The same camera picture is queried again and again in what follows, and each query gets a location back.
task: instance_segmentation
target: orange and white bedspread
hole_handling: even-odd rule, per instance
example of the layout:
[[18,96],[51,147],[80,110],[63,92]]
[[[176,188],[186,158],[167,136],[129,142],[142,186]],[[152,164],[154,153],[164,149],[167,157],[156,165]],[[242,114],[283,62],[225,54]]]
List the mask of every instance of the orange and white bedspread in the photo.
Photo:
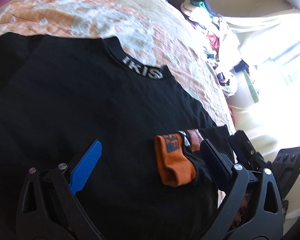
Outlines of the orange and white bedspread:
[[227,124],[234,131],[225,98],[204,53],[114,0],[19,0],[0,13],[0,35],[7,32],[74,38],[117,36],[125,52],[140,62],[167,65],[217,125]]

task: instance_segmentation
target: bed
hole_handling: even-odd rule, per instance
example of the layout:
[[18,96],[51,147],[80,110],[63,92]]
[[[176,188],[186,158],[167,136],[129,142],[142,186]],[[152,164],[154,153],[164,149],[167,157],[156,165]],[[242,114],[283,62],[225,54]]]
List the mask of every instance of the bed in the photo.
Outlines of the bed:
[[[11,0],[0,7],[0,36],[48,34],[72,38],[117,36],[124,51],[146,65],[167,65],[218,126],[233,133],[231,115],[198,35],[163,0]],[[219,203],[224,194],[219,192]]]

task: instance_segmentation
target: black t-shirt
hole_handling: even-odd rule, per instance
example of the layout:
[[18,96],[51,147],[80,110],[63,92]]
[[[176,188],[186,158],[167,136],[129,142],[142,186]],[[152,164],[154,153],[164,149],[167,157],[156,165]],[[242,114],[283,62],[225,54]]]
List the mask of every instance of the black t-shirt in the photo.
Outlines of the black t-shirt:
[[11,230],[29,168],[67,163],[98,139],[101,158],[76,196],[108,240],[199,239],[217,189],[204,178],[163,185],[154,137],[212,126],[167,66],[141,64],[116,37],[0,37],[0,215]]

